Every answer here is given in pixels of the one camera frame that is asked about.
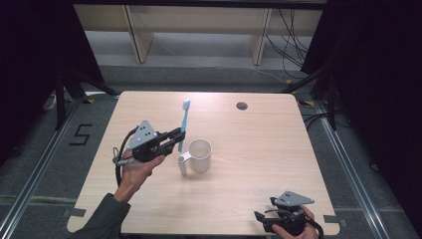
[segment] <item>gray carpet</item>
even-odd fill
[[[106,84],[118,91],[265,94],[285,89],[286,79],[297,81],[284,71],[256,72],[247,69],[102,67],[102,72]],[[299,72],[289,72],[289,74],[297,77],[304,75]],[[97,91],[89,85],[84,85],[84,88],[86,91]],[[309,100],[311,88],[312,85],[303,87],[295,93],[295,96],[300,101]],[[66,215],[67,210],[73,207],[78,198],[115,104],[116,100],[95,100],[92,104],[79,106],[54,155],[54,160],[44,174],[12,238],[66,238],[69,235],[66,229],[69,219]],[[304,119],[308,117],[305,115],[317,113],[313,107],[300,107],[300,109]],[[20,192],[42,155],[54,132],[55,117],[55,110],[42,114],[34,123],[32,131],[20,144],[22,154],[10,157],[0,168],[0,216],[5,216],[13,197]],[[336,121],[337,133],[391,237],[418,238],[382,176],[368,167],[370,156],[360,143],[358,134],[348,126],[345,115],[336,115]],[[81,128],[80,133],[90,135],[87,143],[70,145],[84,141],[83,138],[75,136],[81,124],[85,126]],[[373,238],[319,120],[311,125],[309,136],[334,210],[341,222],[340,233],[326,238]]]

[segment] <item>wooden table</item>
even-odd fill
[[[86,214],[70,218],[70,231],[83,227],[106,193],[115,192],[112,148],[143,119],[158,131],[179,127],[187,98],[183,151],[195,138],[209,140],[211,167],[196,174],[188,166],[182,176],[176,146],[130,200],[122,233],[266,235],[254,211],[273,208],[270,197],[286,190],[314,199],[309,209],[325,235],[338,233],[338,224],[323,220],[334,211],[293,96],[174,92],[121,94],[76,204]],[[238,110],[239,102],[247,109]]]

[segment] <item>gray floor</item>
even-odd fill
[[[283,59],[269,44],[266,44],[262,64],[254,66],[245,36],[158,34],[146,62],[139,65],[127,34],[88,32],[87,35],[107,85],[119,91],[269,94],[284,89],[288,79],[298,80],[289,75],[304,76],[294,64],[288,61],[283,64]],[[272,39],[282,43],[277,36]],[[311,39],[302,40],[306,45]],[[295,49],[289,48],[289,52],[293,55]],[[97,91],[84,87],[87,92]],[[295,96],[299,101],[310,100],[311,88],[306,86],[296,91]],[[79,105],[12,238],[66,238],[69,235],[67,213],[78,198],[115,104],[116,99],[103,98]],[[317,113],[314,107],[300,109],[304,119]],[[11,208],[54,134],[55,119],[55,109],[41,115],[19,145],[22,154],[10,157],[0,168],[2,217]],[[418,238],[382,176],[368,167],[370,156],[346,116],[338,114],[335,119],[337,133],[390,238]],[[83,123],[91,124],[81,131],[90,135],[89,140],[84,146],[71,146],[72,142],[81,142],[75,132]],[[340,221],[340,233],[327,238],[375,238],[320,120],[311,125],[309,136]]]

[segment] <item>human hand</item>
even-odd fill
[[[124,158],[131,157],[131,151],[123,153]],[[145,182],[152,169],[164,161],[165,156],[161,155],[149,162],[139,162],[134,160],[122,167],[121,183],[114,194],[114,198],[119,202],[127,203],[133,194],[139,190]]]
[[[301,208],[304,210],[304,213],[307,217],[314,220],[314,214],[311,213],[307,207],[302,205]],[[317,239],[317,230],[311,225],[309,225],[309,223],[305,224],[304,232],[296,237],[292,236],[289,232],[285,230],[285,228],[279,225],[273,224],[271,228],[274,230],[274,232],[276,232],[277,235],[279,235],[283,239]]]

